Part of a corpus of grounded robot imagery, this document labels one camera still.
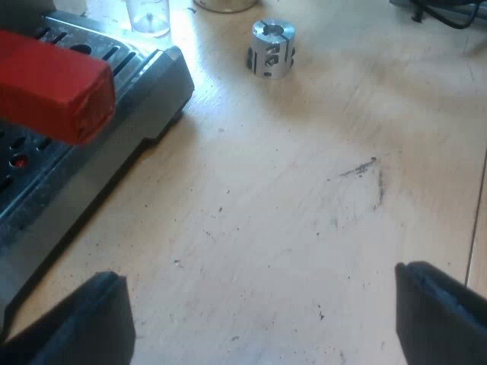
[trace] red foam block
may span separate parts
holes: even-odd
[[[53,139],[84,144],[114,112],[107,62],[0,30],[0,117]]]

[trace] red light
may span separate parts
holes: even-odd
[[[23,154],[15,156],[11,161],[12,166],[18,167],[19,169],[26,167],[28,163],[27,156]]]

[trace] wooden table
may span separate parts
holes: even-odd
[[[469,273],[487,294],[486,198],[474,230],[485,28],[417,24],[385,0],[263,0],[239,14],[171,4],[194,96],[23,305],[14,333],[114,270],[129,282],[134,364],[404,364],[397,262]],[[88,16],[127,22],[120,0],[88,1]],[[297,29],[280,81],[245,68],[265,17]]]

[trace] clear glass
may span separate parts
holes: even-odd
[[[135,32],[160,37],[169,32],[169,0],[126,0]]]

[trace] aluminum coupling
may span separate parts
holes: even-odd
[[[294,64],[296,30],[287,21],[264,19],[252,28],[247,67],[261,78],[283,78]]]

